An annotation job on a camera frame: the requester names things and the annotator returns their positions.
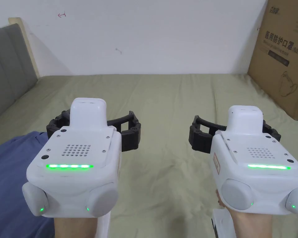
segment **upholstered headboard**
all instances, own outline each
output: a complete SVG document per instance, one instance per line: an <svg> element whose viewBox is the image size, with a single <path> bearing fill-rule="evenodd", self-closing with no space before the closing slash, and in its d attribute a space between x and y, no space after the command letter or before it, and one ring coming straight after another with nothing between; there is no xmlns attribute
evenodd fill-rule
<svg viewBox="0 0 298 238"><path fill-rule="evenodd" d="M0 115L37 80L19 25L0 28Z"/></svg>

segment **hand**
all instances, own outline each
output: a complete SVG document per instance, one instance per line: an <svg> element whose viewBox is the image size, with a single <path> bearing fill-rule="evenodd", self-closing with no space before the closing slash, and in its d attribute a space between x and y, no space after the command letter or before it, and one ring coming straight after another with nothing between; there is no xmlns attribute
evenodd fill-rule
<svg viewBox="0 0 298 238"><path fill-rule="evenodd" d="M273 216L237 212L225 206L216 190L218 203L231 214L237 238L272 238Z"/></svg>

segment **red mark on wall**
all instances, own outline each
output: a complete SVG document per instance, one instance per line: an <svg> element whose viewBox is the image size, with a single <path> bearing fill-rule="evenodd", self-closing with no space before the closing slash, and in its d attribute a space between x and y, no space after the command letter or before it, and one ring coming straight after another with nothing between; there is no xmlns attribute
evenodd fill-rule
<svg viewBox="0 0 298 238"><path fill-rule="evenodd" d="M58 17L62 18L61 16L63 16L63 15L66 16L65 11L64 11L64 14L58 14Z"/></svg>

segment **wrist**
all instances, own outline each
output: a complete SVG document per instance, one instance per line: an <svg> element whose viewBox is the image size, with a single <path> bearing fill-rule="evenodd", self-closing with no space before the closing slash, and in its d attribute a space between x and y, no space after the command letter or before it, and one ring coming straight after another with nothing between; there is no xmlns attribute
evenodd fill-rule
<svg viewBox="0 0 298 238"><path fill-rule="evenodd" d="M232 212L237 238L271 238L272 215Z"/></svg>

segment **green led light strip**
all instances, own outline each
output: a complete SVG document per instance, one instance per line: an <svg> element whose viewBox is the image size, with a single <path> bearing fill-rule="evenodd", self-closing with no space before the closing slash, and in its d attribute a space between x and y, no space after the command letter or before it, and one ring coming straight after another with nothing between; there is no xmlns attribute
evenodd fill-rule
<svg viewBox="0 0 298 238"><path fill-rule="evenodd" d="M265 165L265 164L247 164L251 168L262 168L262 169L278 169L278 170L290 170L290 167L280 165Z"/></svg>
<svg viewBox="0 0 298 238"><path fill-rule="evenodd" d="M89 164L47 164L47 168L93 168Z"/></svg>

